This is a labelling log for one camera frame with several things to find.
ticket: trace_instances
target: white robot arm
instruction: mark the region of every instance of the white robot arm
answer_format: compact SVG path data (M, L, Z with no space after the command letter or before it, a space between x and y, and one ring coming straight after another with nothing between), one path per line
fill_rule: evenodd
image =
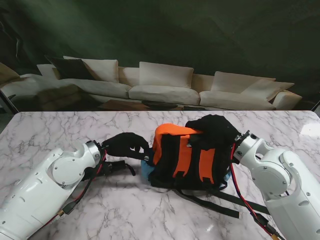
M272 148L249 131L237 142L233 156L250 170L284 237L320 240L320 184L299 156L282 148ZM294 191L282 195L293 181Z
M61 210L84 176L101 159L95 142L76 144L77 151L52 150L20 181L0 209L0 240L26 240Z

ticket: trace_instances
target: throw pillow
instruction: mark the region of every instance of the throw pillow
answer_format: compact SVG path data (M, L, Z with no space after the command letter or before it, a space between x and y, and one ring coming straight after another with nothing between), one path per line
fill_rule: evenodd
M194 69L141 61L139 64L140 85L191 88Z
M275 81L275 78L250 76L236 73L216 71L211 91L240 94L260 79Z
M203 91L210 91L214 81L214 76L192 74L191 88L196 90L198 93L201 93Z
M268 102L273 99L278 93L292 87L294 83L278 82L260 79L250 85L241 94L259 99L266 99Z
M0 84L20 78L19 74L0 62Z
M118 60L98 60L98 59L83 59L72 56L63 56L64 59L81 59L84 62L86 69L91 73L97 81L118 83Z
M45 57L56 67L60 73L60 79L95 80L81 59L63 59L52 56Z

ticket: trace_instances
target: red cable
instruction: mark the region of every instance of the red cable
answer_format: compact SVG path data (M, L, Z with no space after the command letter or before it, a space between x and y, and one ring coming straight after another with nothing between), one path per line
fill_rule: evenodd
M104 155L103 155L103 158L102 158L103 161L106 160L106 156L107 156L107 150L104 150ZM98 173L100 173L101 169L102 169L102 163L100 164L99 169L98 169L98 171L96 172L96 175L98 175ZM82 194L84 193L84 191L85 191L85 190L83 190L83 191L81 192L81 194L76 197L76 199L74 200L74 202L77 201L77 200L82 196Z
M231 169L231 174L232 174L232 177L233 177L233 180L234 180L233 183L234 183L235 189L236 189L237 192L239 193L239 197L241 198L241 200L242 200L242 201L244 202L244 204L252 211L252 213L253 213L253 215L255 216L255 218L258 219L255 211L252 209L252 207L250 206L250 204L245 200L245 198L241 195L240 190L239 190L239 186L238 186L238 183L237 183L234 166L233 166L233 164L232 164L232 160L233 160L233 156L234 156L234 153L235 153L235 149L236 149L236 144L234 143L233 146L232 146L231 155L230 155L230 160L231 160L230 169ZM261 223L258 223L258 224L259 224L259 226L260 226L267 234L269 234L269 236L272 235L270 232L267 231L267 229L266 229Z
M51 218L45 225L43 225L44 227L47 226L49 223L51 223L55 218L56 216L58 216L58 214L56 214L53 218Z

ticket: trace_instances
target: yellow connector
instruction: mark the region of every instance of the yellow connector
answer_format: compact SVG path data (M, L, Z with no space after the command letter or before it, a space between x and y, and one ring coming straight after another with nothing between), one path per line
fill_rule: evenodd
M279 240L279 238L274 234L271 236L271 238L272 238L272 240Z
M60 210L59 212L58 212L58 215L61 217L61 216L63 216L65 214L65 212L63 211L63 210Z

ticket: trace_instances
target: connector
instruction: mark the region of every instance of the connector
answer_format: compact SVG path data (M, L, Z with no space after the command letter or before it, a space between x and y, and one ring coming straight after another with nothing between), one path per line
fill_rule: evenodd
M65 214L65 212L64 212L63 210L60 210L60 211L58 212L59 217L62 217L64 214Z
M257 219L255 218L255 216L251 213L251 215L253 216L253 219L254 221L257 223L257 224L261 224L262 226L264 226L265 228L267 228L267 225L269 220L266 219L264 216L262 216L260 213L255 213Z
M272 240L279 240L279 238L278 238L275 234L273 234L273 235L271 236L271 238L272 238Z
M274 235L278 235L279 233L277 232L277 230L273 227L273 226L271 226L269 223L265 226L265 229L269 232L269 233L271 233L271 234L274 234Z
M69 215L69 214L73 211L73 209L75 208L76 205L77 205L77 204L76 204L74 201L72 201L72 202L68 203L67 205L65 205L65 207L62 208L62 211L63 211L65 214L68 214L68 215Z

